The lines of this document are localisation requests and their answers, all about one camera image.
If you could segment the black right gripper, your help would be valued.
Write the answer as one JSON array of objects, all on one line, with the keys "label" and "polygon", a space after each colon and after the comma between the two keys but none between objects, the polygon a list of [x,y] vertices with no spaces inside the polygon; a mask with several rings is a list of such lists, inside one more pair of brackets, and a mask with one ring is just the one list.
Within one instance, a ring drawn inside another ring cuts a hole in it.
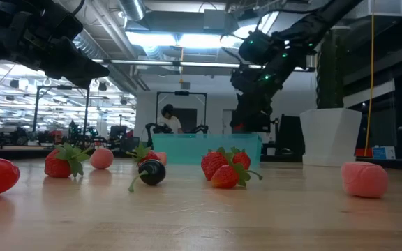
[{"label": "black right gripper", "polygon": [[233,70],[230,79],[232,86],[241,92],[237,96],[237,107],[232,111],[230,126],[234,128],[243,123],[245,131],[250,131],[251,119],[258,113],[269,115],[268,99],[283,88],[283,83],[295,68],[306,68],[306,50],[240,48],[239,55],[245,61],[262,66],[250,68],[249,65],[241,64]]}]

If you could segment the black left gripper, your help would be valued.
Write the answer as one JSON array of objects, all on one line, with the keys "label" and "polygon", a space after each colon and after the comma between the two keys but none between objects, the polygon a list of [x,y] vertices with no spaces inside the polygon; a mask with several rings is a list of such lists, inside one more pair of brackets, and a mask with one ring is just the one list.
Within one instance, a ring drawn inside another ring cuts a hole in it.
[{"label": "black left gripper", "polygon": [[0,9],[0,61],[42,68],[81,89],[110,71],[91,60],[66,37],[57,39],[55,9]]}]

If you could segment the red toy strawberry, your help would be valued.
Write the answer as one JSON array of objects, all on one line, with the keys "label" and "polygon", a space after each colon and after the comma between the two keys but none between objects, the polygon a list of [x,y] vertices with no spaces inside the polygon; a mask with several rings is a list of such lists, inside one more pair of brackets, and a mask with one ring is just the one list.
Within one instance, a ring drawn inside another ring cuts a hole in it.
[{"label": "red toy strawberry", "polygon": [[248,156],[245,149],[238,149],[237,147],[233,146],[231,148],[233,153],[232,162],[234,164],[241,163],[245,170],[249,170],[251,166],[251,159]]},{"label": "red toy strawberry", "polygon": [[77,146],[72,146],[69,143],[64,143],[55,146],[55,150],[45,158],[44,172],[52,178],[68,178],[72,176],[76,178],[78,175],[83,176],[82,162],[90,159],[92,148],[85,150]]},{"label": "red toy strawberry", "polygon": [[213,188],[232,189],[236,186],[246,187],[247,182],[251,180],[251,174],[257,176],[259,180],[263,179],[259,173],[246,170],[241,163],[227,164],[220,167],[211,178]]},{"label": "red toy strawberry", "polygon": [[221,174],[230,172],[232,170],[230,162],[233,155],[233,152],[226,152],[223,147],[218,148],[216,151],[209,150],[208,154],[202,157],[201,162],[205,178],[210,181],[217,171],[220,171]]},{"label": "red toy strawberry", "polygon": [[146,160],[160,160],[150,147],[145,147],[142,143],[135,147],[134,152],[126,152],[126,154],[134,159],[138,167]]}]

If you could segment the teal translucent plastic container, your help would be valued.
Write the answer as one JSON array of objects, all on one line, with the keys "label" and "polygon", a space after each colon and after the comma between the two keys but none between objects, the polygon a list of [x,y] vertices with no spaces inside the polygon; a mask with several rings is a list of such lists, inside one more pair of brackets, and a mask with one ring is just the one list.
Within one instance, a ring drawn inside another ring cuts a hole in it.
[{"label": "teal translucent plastic container", "polygon": [[155,134],[153,147],[167,153],[167,162],[177,165],[199,165],[208,150],[223,147],[227,152],[237,147],[251,159],[251,166],[260,164],[262,138],[256,134]]}]

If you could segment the black toy cherry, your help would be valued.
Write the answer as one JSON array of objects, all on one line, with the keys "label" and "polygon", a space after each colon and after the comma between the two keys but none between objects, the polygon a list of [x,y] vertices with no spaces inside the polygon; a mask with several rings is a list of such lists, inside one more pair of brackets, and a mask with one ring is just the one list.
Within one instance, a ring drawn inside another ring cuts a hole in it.
[{"label": "black toy cherry", "polygon": [[145,160],[138,167],[138,175],[132,180],[128,187],[129,192],[134,192],[134,184],[140,179],[149,186],[156,186],[166,177],[165,165],[159,160]]}]

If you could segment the small black monitor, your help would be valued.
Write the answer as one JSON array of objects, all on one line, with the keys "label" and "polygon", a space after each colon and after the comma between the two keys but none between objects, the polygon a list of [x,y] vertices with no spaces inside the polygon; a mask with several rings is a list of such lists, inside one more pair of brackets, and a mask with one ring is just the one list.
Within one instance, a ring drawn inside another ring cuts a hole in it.
[{"label": "small black monitor", "polygon": [[110,137],[118,138],[127,133],[128,127],[126,125],[112,125],[110,128]]}]

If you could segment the person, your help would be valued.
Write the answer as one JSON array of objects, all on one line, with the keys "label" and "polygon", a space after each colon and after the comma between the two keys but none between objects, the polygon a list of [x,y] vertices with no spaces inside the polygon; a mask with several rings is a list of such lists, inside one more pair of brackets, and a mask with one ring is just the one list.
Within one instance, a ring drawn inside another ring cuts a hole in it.
[{"label": "person", "polygon": [[174,115],[174,107],[167,104],[161,110],[161,117],[158,118],[158,124],[167,125],[174,134],[182,134],[182,126],[179,119]]}]

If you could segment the white hexagonal planter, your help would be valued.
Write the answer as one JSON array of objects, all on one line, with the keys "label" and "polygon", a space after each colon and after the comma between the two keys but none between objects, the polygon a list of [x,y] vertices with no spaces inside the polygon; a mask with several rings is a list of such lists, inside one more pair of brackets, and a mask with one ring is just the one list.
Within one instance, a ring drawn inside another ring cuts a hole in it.
[{"label": "white hexagonal planter", "polygon": [[305,165],[340,167],[355,161],[362,113],[346,109],[310,109],[300,114]]}]

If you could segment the overhead rig crossbar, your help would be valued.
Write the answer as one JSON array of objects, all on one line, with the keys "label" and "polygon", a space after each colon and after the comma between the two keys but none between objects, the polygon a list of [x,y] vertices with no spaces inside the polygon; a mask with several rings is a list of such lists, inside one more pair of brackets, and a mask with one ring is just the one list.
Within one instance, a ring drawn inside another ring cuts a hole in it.
[{"label": "overhead rig crossbar", "polygon": [[93,59],[94,62],[102,65],[119,64],[132,66],[175,66],[175,67],[199,67],[199,68],[239,68],[245,66],[252,69],[264,68],[255,64],[239,63],[215,63],[215,62],[194,62],[194,61],[152,61],[152,60],[127,60],[127,59]]}]

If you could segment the blue box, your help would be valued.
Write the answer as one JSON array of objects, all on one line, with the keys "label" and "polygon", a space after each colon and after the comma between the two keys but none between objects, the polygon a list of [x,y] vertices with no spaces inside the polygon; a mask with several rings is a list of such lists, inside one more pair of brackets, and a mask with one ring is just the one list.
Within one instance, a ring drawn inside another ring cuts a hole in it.
[{"label": "blue box", "polygon": [[395,160],[396,152],[394,146],[375,146],[372,148],[373,159]]}]

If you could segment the black rig frame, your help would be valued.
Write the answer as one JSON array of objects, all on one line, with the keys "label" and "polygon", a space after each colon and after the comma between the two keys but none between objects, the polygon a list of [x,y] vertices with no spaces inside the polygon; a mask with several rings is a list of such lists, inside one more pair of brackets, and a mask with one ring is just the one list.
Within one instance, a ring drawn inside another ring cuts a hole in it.
[{"label": "black rig frame", "polygon": [[[66,85],[58,85],[58,86],[40,85],[40,86],[36,87],[36,101],[35,101],[35,105],[34,105],[32,133],[36,136],[36,139],[38,140],[38,146],[42,146],[41,140],[43,139],[42,138],[43,133],[37,132],[39,102],[40,102],[40,99],[43,96],[46,96],[48,94],[48,92],[52,89],[57,89],[57,90],[62,90],[62,91],[72,91],[72,90],[83,91],[84,90],[81,87],[66,86]],[[85,100],[86,100],[82,134],[80,136],[75,136],[75,139],[72,141],[72,144],[74,146],[76,146],[76,145],[85,146],[86,145],[86,132],[87,132],[88,111],[89,111],[89,96],[90,96],[90,89],[86,89],[86,93],[82,94],[82,97],[85,98]]]},{"label": "black rig frame", "polygon": [[158,105],[159,105],[159,96],[160,94],[172,94],[176,96],[190,96],[190,95],[201,95],[204,96],[204,123],[201,125],[206,125],[207,124],[207,93],[196,93],[196,92],[190,92],[190,91],[157,91],[156,92],[156,112],[155,112],[155,121],[157,121],[158,118]]}]

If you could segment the black aluminium table frame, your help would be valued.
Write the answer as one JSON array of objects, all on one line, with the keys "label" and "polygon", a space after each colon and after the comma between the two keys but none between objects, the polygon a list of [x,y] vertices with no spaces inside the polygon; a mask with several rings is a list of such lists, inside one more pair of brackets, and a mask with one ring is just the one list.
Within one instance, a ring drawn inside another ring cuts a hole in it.
[{"label": "black aluminium table frame", "polygon": [[[45,158],[52,149],[35,149],[29,147],[27,149],[0,149],[0,158],[7,160],[23,160],[34,158]],[[261,162],[302,162],[301,156],[291,155],[261,155]],[[357,161],[371,162],[382,166],[385,169],[402,170],[402,160],[380,160],[370,158],[357,158]]]}]

